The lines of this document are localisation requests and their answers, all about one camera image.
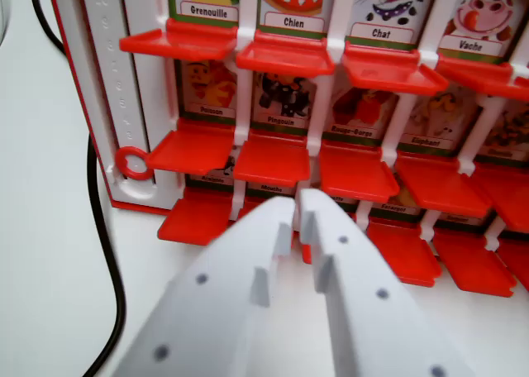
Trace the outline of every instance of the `black screw hole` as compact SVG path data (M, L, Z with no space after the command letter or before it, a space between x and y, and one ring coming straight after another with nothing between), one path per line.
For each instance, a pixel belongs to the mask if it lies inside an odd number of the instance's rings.
M433 377L446 377L445 370L440 366L433 366L431 368L431 375Z
M198 284L205 284L209 277L206 274L198 274L197 275L197 283Z
M377 296L379 296L382 300L385 300L389 297L389 292L386 289L379 289L377 290Z
M165 360L167 356L169 355L169 347L165 344L162 344L161 346L157 346L155 349L155 360L157 362L161 362L162 360Z

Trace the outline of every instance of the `cartoon cow card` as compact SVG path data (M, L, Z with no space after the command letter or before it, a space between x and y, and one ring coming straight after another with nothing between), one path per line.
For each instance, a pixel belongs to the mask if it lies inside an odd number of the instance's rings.
M529 0L457 0L439 52L501 63L516 38Z
M417 47L433 0L355 0L346 39L398 50Z

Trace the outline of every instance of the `cartoon dog card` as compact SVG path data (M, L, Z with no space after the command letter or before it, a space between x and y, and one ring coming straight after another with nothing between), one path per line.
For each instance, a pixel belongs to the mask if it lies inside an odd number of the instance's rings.
M346 39L399 50L417 47L432 0L355 0Z
M181 61L183 117L235 124L237 77L220 60Z
M239 21L239 0L169 0L169 6L176 20L213 26Z
M305 136L316 85L305 78L257 74L251 126Z
M453 156L477 113L475 93L456 84L432 98L421 97L410 114L398 148Z
M259 0L258 27L264 32L320 39L334 0Z
M458 0L439 51L449 57L501 63L529 0Z

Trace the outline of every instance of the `cartoon frog card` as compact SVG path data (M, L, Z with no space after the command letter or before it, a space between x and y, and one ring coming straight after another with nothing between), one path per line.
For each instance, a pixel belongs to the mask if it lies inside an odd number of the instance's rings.
M475 159L514 167L529 164L529 103L508 102Z
M259 0L263 32L321 39L327 33L334 0Z
M435 96L420 97L410 114L399 150L454 156L479 108L475 93L457 84Z
M412 50L433 0L355 0L346 39L355 45Z
M169 0L171 17L211 26L237 26L239 0Z
M457 0L439 52L448 57L501 63L529 0Z
M323 138L380 146L397 101L398 96L391 92L353 88L340 66L336 69Z
M220 60L181 60L178 67L180 115L235 125L236 74Z
M316 94L308 79L290 75L255 75L251 127L305 136Z

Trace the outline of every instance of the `white label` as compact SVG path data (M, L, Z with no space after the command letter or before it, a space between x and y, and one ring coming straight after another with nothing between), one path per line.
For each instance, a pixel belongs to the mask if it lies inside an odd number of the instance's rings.
M477 53L479 55L500 55L502 49L501 42L475 40L465 36L443 36L442 49L459 50L462 52Z
M438 137L424 137L417 135L403 134L401 143L414 144L416 146L441 148L443 150L450 150L452 148L452 140L440 139Z
M334 199L335 202L346 203L348 205L356 205L359 202L358 199L353 199L353 198L343 198L343 197L331 197L331 198Z
M265 122L272 125L282 125L290 127L300 127L305 129L307 127L308 120L305 118L289 118L281 115L269 115L261 113L257 117L257 122Z
M467 224L469 226L480 226L483 224L483 218L460 216L457 214L441 213L439 219L445 222L458 222L459 224Z
M339 133L341 135L347 135L347 136L358 136L358 137L365 137L368 139L376 139L378 130L368 128L368 127L362 127L362 126L345 126L345 125L337 125L333 124L330 129L331 133Z
M323 32L325 21L320 17L285 15L283 13L266 12L264 25L289 28L292 30Z
M199 176L196 174L190 174L189 177L192 180L204 181L206 183L233 185L233 179L230 177L222 177L216 174L208 174L206 176Z
M188 106L190 112L199 114L215 115L217 117L235 118L235 110L233 108L224 107L210 107L202 104L190 103Z
M221 5L211 5L209 3L182 1L180 10L183 15L207 17L224 21L238 21L239 10L236 7L224 7Z
M371 40L402 42L409 44L413 38L413 30L390 26L376 26L365 23L355 23L350 31L351 36L369 38Z
M280 187L278 185L270 184L248 183L248 188L258 189L259 191L266 191L268 193L282 193L284 195L294 195L296 193L295 188Z
M421 213L421 209L418 208L408 208L406 206L392 205L390 203L375 203L373 208L388 210L390 212L410 214L416 216Z
M495 158L505 158L507 160L525 160L527 153L519 150L509 150L508 148L482 147L481 155L493 156Z

